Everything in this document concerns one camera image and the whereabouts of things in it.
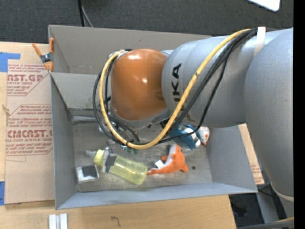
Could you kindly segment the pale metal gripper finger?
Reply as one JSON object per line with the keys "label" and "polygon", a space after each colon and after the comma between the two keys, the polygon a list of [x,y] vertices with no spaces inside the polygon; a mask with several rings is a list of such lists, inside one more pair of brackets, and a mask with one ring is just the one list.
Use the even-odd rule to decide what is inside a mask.
{"label": "pale metal gripper finger", "polygon": [[111,167],[114,166],[116,158],[117,158],[117,154],[115,152],[115,147],[110,147],[108,154],[108,172],[110,172]]}
{"label": "pale metal gripper finger", "polygon": [[102,155],[102,172],[106,173],[106,162],[107,162],[107,158],[109,155],[109,148],[106,147],[103,151],[103,155]]}

